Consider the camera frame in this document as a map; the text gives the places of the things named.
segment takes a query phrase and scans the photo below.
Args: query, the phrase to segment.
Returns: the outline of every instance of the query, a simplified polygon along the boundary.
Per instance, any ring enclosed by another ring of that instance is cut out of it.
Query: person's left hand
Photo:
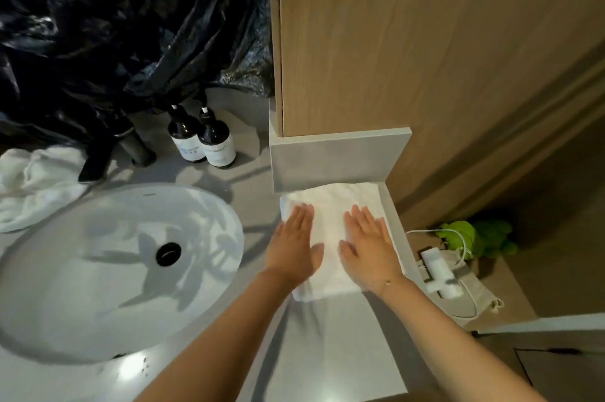
[[[265,271],[283,276],[291,289],[307,280],[321,265],[324,244],[311,247],[311,205],[295,206],[287,222],[280,222],[267,248]]]

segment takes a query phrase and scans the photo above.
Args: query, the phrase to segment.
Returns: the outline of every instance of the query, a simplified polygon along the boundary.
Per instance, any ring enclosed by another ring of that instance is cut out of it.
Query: sink
[[[0,345],[64,364],[156,345],[217,301],[243,247],[235,211],[199,188],[134,185],[80,200],[0,260]]]

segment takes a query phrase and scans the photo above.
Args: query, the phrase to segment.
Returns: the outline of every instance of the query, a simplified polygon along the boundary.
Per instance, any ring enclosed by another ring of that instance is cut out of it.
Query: countertop
[[[243,123],[232,126],[238,158],[230,169],[183,161],[164,128],[144,138],[158,154],[146,169],[123,155],[95,191],[124,184],[171,182],[194,185],[225,200],[245,230],[245,253],[235,280],[221,298],[187,328],[163,343],[106,363],[48,365],[0,347],[3,402],[130,402],[201,333],[264,266],[265,249],[279,222],[272,191],[268,136]],[[422,284],[412,251],[384,183],[381,200],[406,274]],[[0,254],[21,232],[0,235]],[[371,294],[350,294],[297,303],[290,298],[271,322],[238,401],[363,402],[406,392],[431,378],[397,318]]]

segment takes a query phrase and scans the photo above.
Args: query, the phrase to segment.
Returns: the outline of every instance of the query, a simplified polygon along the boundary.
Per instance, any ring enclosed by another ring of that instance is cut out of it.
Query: green plush toy
[[[479,257],[495,259],[501,254],[511,256],[519,250],[518,245],[508,240],[507,237],[512,232],[512,226],[501,219],[475,221],[472,224],[466,221],[456,221],[444,223],[440,228],[456,230],[462,235],[466,247],[472,254],[466,254],[465,260]],[[445,240],[448,249],[462,250],[462,239],[453,231],[438,230],[435,233]]]

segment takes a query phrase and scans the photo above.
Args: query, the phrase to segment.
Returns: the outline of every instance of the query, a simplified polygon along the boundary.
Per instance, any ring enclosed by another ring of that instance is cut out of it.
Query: black plastic sheet
[[[13,140],[86,144],[107,134],[103,114],[273,84],[268,0],[0,0],[0,132]]]

